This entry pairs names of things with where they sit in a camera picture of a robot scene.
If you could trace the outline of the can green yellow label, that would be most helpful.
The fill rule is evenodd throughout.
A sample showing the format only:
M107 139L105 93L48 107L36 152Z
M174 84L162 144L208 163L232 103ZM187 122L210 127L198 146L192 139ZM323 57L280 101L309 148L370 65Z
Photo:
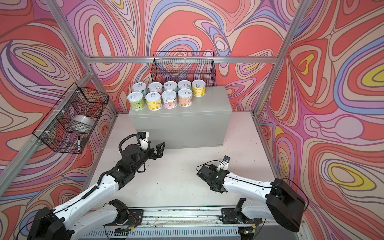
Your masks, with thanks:
M146 106L144 96L141 92L132 92L127 96L127 99L133 111L141 111Z

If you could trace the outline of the can yellow label front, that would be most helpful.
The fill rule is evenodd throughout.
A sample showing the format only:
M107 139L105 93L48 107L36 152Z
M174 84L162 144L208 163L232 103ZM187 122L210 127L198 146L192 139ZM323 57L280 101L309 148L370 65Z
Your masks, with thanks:
M158 92L150 92L145 97L147 106L151 111L157 111L162 108L161 94Z

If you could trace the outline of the can plain lid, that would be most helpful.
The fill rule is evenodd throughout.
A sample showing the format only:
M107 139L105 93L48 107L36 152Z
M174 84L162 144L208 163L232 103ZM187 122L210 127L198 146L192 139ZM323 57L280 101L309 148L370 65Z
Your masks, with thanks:
M172 90L166 90L162 93L163 104L166 109L173 109L177 106L177 93Z

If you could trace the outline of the can red label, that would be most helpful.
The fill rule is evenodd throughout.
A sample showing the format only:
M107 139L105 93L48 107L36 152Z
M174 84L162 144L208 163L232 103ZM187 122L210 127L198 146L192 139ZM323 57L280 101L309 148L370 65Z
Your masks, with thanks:
M148 93L148 88L147 88L147 84L146 83L143 83L143 82L139 82L139 83L135 83L133 84L132 86L132 90L133 92L135 93L142 93L143 96L145 97Z

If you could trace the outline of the can pink label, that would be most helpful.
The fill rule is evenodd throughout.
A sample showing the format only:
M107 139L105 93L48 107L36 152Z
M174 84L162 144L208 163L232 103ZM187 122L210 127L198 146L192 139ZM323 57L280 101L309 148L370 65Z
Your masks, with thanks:
M159 94L162 94L163 92L163 84L159 82L153 82L148 85L149 92L157 92Z
M190 107L193 104L193 91L190 89L180 89L178 91L178 101L181 107Z

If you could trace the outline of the can blue label back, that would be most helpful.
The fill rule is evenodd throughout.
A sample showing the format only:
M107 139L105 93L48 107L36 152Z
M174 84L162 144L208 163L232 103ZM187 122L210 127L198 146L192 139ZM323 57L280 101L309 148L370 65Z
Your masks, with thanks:
M174 82L174 81L168 81L168 82L165 82L163 84L163 88L165 91L174 91L174 92L178 92L179 88L178 88L178 83Z

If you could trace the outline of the can pink label back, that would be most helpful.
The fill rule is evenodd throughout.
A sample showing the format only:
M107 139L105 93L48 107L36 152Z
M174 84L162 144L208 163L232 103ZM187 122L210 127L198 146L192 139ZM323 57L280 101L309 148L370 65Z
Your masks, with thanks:
M181 107L190 107L193 104L193 91L190 89L180 89L178 91L178 101Z

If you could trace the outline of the can blue green label front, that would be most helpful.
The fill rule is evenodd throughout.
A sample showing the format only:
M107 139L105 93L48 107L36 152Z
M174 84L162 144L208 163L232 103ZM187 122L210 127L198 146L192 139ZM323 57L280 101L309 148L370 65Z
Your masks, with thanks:
M192 83L188 80L181 80L178 82L178 88L181 89L189 89L192 90Z

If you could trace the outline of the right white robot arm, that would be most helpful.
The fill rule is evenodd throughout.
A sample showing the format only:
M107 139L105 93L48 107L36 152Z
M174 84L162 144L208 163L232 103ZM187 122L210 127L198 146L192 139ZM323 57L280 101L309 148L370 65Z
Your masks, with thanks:
M274 220L284 229L297 233L300 230L305 200L284 180L260 182L240 177L213 164L204 164L197 172L210 190L215 193L242 195L233 209L222 209L219 220L224 224L254 224Z

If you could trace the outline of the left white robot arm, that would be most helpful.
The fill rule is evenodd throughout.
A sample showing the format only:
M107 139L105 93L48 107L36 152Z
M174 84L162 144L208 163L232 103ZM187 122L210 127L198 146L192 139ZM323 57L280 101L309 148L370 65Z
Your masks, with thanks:
M131 214L120 200L109 201L103 208L89 212L96 204L125 187L136 173L146 170L148 160L163 157L164 142L151 148L148 132L124 138L118 145L121 159L103 172L97 183L64 204L39 210L31 222L29 240L78 240L104 225L125 225Z

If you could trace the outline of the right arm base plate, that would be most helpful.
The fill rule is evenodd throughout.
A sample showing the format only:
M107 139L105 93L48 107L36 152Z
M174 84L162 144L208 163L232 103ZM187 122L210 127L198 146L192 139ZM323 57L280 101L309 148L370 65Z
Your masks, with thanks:
M261 218L250 219L242 213L242 207L246 198L240 198L235 208L222 208L219 221L223 224L253 224L260 225L263 223Z

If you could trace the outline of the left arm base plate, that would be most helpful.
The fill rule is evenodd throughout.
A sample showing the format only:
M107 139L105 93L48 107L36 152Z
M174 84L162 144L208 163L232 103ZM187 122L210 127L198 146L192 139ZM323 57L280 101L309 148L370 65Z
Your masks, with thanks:
M137 227L142 224L144 215L143 209L128 209L125 212L118 213L117 219L106 226L128 226Z

